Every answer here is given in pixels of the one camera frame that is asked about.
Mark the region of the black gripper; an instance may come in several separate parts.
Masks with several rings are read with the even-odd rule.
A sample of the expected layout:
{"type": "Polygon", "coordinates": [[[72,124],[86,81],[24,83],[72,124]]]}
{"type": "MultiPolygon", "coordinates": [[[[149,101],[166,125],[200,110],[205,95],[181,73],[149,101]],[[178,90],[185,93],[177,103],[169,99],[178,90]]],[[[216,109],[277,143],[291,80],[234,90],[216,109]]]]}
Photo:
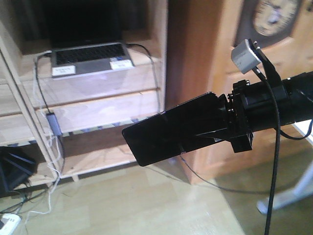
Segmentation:
{"type": "MultiPolygon", "coordinates": [[[[293,123],[291,98],[288,94],[286,82],[278,84],[272,82],[258,82],[249,85],[246,80],[233,84],[233,91],[229,98],[234,110],[236,125],[235,136],[226,127],[199,126],[194,128],[197,144],[215,144],[228,140],[235,153],[252,149],[253,133],[277,127],[277,116],[280,125],[293,123]]],[[[225,94],[218,97],[217,109],[227,112],[227,98],[225,94]]]]}

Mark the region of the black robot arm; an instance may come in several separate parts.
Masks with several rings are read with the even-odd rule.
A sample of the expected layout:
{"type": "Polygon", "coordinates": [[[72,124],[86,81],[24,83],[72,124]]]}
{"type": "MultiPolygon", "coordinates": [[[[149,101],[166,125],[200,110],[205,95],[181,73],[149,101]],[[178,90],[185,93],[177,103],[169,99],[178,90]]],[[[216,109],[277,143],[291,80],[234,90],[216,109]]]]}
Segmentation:
{"type": "Polygon", "coordinates": [[[272,79],[248,85],[245,80],[233,85],[224,118],[227,126],[208,130],[199,137],[228,141],[235,153],[252,149],[253,133],[274,128],[278,136],[290,138],[280,127],[313,118],[313,74],[279,80],[274,87],[272,79]]]}

